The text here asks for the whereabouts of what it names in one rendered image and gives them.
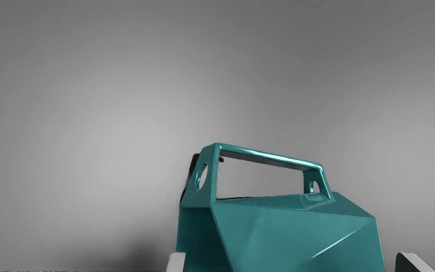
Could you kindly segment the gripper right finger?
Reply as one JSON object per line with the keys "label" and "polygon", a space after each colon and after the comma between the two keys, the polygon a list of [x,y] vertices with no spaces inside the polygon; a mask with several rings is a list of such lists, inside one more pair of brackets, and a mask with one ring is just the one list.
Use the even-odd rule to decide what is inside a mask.
{"label": "gripper right finger", "polygon": [[435,272],[425,261],[412,252],[399,252],[395,259],[395,272]]}

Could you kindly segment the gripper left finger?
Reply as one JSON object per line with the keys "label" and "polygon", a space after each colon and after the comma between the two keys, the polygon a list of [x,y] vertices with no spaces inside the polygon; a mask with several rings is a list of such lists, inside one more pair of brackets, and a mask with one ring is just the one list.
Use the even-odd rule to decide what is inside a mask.
{"label": "gripper left finger", "polygon": [[172,253],[168,260],[166,272],[186,272],[186,253]]}

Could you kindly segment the teal faceted mug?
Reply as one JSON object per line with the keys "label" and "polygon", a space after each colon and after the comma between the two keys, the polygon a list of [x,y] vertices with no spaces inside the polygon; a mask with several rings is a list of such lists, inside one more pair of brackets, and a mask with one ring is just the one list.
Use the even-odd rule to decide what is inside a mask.
{"label": "teal faceted mug", "polygon": [[[304,192],[217,199],[222,157],[298,170]],[[224,143],[199,153],[176,252],[187,272],[386,272],[376,218],[333,192],[321,164]]]}

